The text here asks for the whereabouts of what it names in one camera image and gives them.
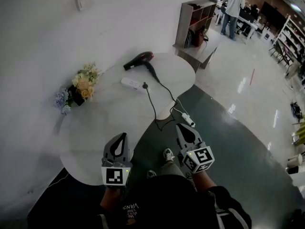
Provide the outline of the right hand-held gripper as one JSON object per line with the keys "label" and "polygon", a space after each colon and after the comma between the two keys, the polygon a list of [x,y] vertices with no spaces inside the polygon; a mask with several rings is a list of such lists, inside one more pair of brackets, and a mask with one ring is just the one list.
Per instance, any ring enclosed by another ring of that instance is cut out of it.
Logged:
{"label": "right hand-held gripper", "polygon": [[180,165],[186,166],[192,174],[209,169],[215,158],[199,133],[185,124],[176,124],[176,131],[177,142],[181,148],[178,154]]}

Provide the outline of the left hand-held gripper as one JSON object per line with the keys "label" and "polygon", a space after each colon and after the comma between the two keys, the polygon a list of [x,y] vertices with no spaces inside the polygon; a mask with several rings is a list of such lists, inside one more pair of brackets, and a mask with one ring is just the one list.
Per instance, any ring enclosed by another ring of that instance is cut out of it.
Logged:
{"label": "left hand-held gripper", "polygon": [[121,133],[105,145],[101,166],[103,184],[108,187],[126,186],[132,168],[132,163],[128,161],[129,137],[126,133]]}

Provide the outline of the white power strip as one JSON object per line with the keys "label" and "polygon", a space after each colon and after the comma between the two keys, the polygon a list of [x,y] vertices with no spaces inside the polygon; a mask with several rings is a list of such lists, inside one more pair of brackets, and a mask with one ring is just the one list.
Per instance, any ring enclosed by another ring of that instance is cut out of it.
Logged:
{"label": "white power strip", "polygon": [[151,92],[151,89],[150,87],[147,87],[147,88],[144,88],[143,85],[144,83],[141,83],[141,82],[138,82],[136,80],[133,80],[133,79],[130,79],[130,78],[127,78],[127,77],[123,77],[121,79],[121,84],[127,88],[131,88],[131,89],[134,89],[138,92],[141,92],[141,93],[146,93],[147,91],[150,93]]}

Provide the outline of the person's right forearm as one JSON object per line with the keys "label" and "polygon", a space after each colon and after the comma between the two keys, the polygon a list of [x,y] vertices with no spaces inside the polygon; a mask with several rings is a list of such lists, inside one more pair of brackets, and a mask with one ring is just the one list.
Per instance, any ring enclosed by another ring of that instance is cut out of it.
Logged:
{"label": "person's right forearm", "polygon": [[216,186],[205,171],[192,174],[192,178],[197,192],[205,192],[211,187]]}

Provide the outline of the person's left forearm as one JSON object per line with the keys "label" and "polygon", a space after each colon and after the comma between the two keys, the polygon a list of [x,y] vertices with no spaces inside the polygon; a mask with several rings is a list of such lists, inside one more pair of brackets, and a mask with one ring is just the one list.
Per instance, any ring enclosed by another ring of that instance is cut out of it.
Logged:
{"label": "person's left forearm", "polygon": [[107,187],[103,198],[100,202],[100,206],[107,211],[113,211],[119,205],[122,198],[122,189]]}

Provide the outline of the black hair dryer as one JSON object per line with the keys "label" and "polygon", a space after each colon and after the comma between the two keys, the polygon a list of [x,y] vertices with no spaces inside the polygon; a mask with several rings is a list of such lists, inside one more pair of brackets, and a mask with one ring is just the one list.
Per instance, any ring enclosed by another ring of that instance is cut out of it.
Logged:
{"label": "black hair dryer", "polygon": [[154,54],[151,51],[142,52],[138,54],[134,59],[126,63],[123,67],[126,71],[130,70],[131,68],[144,65],[147,70],[151,73],[153,78],[160,83],[159,78],[154,70],[154,67],[150,64],[151,59],[154,57]]}

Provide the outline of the person's olive trouser leg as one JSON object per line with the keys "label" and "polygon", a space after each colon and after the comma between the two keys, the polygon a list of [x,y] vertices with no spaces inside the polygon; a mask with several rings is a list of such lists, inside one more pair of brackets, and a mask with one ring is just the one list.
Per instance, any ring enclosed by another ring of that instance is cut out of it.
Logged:
{"label": "person's olive trouser leg", "polygon": [[177,175],[185,177],[180,168],[174,162],[171,161],[167,162],[160,168],[160,175]]}

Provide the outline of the person's black t-shirt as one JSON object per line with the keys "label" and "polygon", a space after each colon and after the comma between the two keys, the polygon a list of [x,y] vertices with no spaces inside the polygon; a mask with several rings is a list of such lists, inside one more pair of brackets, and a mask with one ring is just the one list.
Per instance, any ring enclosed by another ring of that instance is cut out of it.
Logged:
{"label": "person's black t-shirt", "polygon": [[98,229],[252,229],[250,216],[226,188],[196,191],[178,175],[145,180],[112,212],[103,207],[96,220]]}

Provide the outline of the yellow flower bouquet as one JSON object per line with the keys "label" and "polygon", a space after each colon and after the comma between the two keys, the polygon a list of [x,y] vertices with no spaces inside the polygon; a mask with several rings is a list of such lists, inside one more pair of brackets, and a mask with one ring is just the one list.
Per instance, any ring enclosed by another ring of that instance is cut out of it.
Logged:
{"label": "yellow flower bouquet", "polygon": [[83,100],[92,98],[94,86],[98,83],[99,70],[95,62],[85,64],[72,80],[76,93],[80,94]]}

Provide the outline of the blue flower bunch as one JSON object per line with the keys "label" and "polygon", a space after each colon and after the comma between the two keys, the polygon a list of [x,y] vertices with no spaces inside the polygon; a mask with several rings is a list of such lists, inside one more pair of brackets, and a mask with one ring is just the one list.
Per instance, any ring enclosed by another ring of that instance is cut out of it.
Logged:
{"label": "blue flower bunch", "polygon": [[71,100],[68,90],[63,88],[56,93],[53,106],[59,109],[62,115],[67,115],[71,111]]}

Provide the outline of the black glossy chair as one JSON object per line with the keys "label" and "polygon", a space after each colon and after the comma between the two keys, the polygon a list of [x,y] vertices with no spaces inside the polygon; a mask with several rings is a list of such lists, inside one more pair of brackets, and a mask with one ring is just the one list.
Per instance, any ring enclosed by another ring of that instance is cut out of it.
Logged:
{"label": "black glossy chair", "polygon": [[63,168],[27,216],[28,229],[101,229],[105,186],[90,186]]}

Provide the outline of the grey bag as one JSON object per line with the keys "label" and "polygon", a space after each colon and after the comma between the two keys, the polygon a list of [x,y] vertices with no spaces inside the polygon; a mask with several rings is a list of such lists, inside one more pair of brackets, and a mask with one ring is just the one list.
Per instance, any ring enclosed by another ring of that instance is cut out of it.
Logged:
{"label": "grey bag", "polygon": [[192,41],[193,41],[194,37],[195,37],[195,33],[191,29],[189,29],[188,32],[187,32],[186,39],[185,39],[183,47],[184,48],[191,47],[192,44],[193,44]]}

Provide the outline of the brown bag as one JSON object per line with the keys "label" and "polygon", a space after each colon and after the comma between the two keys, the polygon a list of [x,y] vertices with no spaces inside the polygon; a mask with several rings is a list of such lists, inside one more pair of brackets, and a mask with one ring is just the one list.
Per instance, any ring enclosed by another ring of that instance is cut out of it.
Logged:
{"label": "brown bag", "polygon": [[195,47],[200,47],[203,42],[208,42],[209,38],[206,35],[206,29],[205,26],[202,26],[200,29],[198,29],[194,36],[192,37],[192,45]]}

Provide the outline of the white cylinder cup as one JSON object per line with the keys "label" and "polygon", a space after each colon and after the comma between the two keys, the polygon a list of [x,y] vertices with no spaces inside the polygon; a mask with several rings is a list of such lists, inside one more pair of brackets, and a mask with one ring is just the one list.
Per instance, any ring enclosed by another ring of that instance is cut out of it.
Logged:
{"label": "white cylinder cup", "polygon": [[303,162],[303,156],[301,154],[298,154],[291,158],[288,158],[286,165],[288,168],[293,168],[293,167],[301,166],[302,162]]}

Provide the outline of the green leafy plant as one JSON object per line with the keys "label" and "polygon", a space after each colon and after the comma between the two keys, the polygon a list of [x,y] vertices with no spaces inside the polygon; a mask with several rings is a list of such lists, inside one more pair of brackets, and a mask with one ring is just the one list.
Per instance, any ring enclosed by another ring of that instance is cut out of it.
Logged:
{"label": "green leafy plant", "polygon": [[305,145],[305,116],[303,117],[303,121],[299,122],[298,125],[298,130],[292,135],[295,146]]}

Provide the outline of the wooden shelf cabinet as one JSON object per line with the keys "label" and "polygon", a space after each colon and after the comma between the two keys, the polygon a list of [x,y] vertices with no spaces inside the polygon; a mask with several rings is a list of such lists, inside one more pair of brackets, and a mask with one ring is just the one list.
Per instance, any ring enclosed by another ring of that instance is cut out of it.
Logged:
{"label": "wooden shelf cabinet", "polygon": [[[174,48],[177,56],[186,60],[196,72],[205,69],[221,42],[220,33],[210,28],[216,8],[216,0],[193,0],[182,3]],[[184,48],[184,42],[189,29],[194,33],[205,26],[208,42],[200,47]]]}

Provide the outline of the white storage rack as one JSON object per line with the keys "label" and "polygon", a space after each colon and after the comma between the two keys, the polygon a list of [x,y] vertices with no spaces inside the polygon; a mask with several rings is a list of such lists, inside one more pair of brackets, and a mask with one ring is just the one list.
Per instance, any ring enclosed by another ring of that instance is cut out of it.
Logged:
{"label": "white storage rack", "polygon": [[305,33],[291,19],[291,16],[286,17],[283,27],[279,30],[273,39],[272,54],[277,53],[278,63],[284,61],[290,66],[301,52],[305,52]]}

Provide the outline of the white wall switch box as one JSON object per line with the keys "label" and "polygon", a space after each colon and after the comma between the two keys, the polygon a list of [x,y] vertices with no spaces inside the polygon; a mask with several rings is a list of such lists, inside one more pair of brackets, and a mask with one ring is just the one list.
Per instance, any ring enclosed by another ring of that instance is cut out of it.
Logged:
{"label": "white wall switch box", "polygon": [[94,4],[94,0],[74,0],[79,12],[90,8]]}

